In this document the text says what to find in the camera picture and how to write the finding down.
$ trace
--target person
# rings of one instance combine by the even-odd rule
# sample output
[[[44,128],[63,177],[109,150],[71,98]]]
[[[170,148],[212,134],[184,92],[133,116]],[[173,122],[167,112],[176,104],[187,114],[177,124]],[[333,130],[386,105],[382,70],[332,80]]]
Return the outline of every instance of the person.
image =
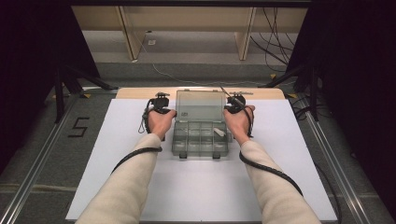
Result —
[[[247,112],[253,119],[255,107],[247,107]],[[175,114],[175,110],[164,115],[149,112],[148,126],[151,133],[143,136],[133,151],[144,147],[160,147]],[[248,117],[243,111],[231,114],[224,110],[224,118],[247,159],[281,171],[264,148],[249,139]],[[90,201],[77,223],[138,223],[145,207],[157,154],[142,153],[121,164]],[[246,168],[262,210],[262,223],[320,223],[314,211],[290,182],[249,165]]]

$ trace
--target beige sleeve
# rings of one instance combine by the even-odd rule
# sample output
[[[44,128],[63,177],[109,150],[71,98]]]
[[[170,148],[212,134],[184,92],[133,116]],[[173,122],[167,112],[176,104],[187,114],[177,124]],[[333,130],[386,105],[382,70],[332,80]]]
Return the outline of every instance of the beige sleeve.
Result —
[[[250,161],[282,171],[264,148],[253,141],[241,146],[242,154]],[[320,223],[311,207],[289,181],[246,165],[262,209],[262,223]]]
[[[161,139],[151,133],[141,138],[134,150],[160,145]],[[77,223],[138,223],[157,154],[142,153],[119,166],[90,201]]]

